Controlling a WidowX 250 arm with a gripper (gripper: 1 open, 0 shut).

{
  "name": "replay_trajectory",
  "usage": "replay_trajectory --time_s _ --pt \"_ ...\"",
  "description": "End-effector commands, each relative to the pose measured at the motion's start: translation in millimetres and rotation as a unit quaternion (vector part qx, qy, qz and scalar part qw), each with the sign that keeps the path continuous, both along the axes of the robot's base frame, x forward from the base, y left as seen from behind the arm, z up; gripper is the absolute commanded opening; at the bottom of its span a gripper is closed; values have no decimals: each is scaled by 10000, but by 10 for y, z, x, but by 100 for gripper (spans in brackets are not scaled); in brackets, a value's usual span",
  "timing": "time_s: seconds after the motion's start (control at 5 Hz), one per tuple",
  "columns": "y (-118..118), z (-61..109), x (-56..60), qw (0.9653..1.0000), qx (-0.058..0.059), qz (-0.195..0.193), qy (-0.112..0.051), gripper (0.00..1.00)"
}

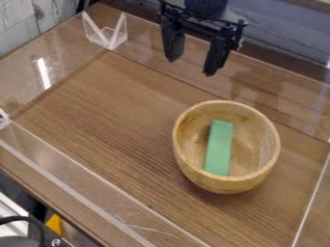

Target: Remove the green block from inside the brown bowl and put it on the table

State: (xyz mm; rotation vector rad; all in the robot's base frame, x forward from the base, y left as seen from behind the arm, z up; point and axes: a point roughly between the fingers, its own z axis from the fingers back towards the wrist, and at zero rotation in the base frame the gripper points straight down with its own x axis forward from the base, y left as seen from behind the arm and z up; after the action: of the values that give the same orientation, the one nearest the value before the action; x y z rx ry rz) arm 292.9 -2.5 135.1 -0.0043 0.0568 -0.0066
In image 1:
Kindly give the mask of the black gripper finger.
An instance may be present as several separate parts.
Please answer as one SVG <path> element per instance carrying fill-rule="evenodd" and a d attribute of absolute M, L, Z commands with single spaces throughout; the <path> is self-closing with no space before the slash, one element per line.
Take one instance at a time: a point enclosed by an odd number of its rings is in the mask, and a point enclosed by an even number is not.
<path fill-rule="evenodd" d="M 165 16 L 162 17 L 162 37 L 165 56 L 170 62 L 174 62 L 183 55 L 186 36 L 179 24 Z"/>
<path fill-rule="evenodd" d="M 225 37 L 215 36 L 210 41 L 210 47 L 206 55 L 203 74 L 213 76 L 227 61 L 231 51 L 231 45 Z"/>

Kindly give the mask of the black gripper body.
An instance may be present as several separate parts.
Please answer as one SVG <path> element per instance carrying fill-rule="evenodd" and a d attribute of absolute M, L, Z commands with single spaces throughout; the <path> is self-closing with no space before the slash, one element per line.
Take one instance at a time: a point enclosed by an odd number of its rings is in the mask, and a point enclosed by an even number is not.
<path fill-rule="evenodd" d="M 230 0 L 159 0 L 158 19 L 175 21 L 182 31 L 210 40 L 214 36 L 225 37 L 231 49 L 242 47 L 242 33 L 247 26 L 246 19 L 229 9 Z"/>

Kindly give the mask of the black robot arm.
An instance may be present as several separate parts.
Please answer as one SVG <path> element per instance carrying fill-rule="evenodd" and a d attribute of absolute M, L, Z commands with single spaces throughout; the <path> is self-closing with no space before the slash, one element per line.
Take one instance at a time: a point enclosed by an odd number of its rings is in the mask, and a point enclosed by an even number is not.
<path fill-rule="evenodd" d="M 229 0 L 159 0 L 165 56 L 175 62 L 185 53 L 186 35 L 210 42 L 202 73 L 213 76 L 225 67 L 230 53 L 239 50 L 247 21 L 229 9 Z"/>

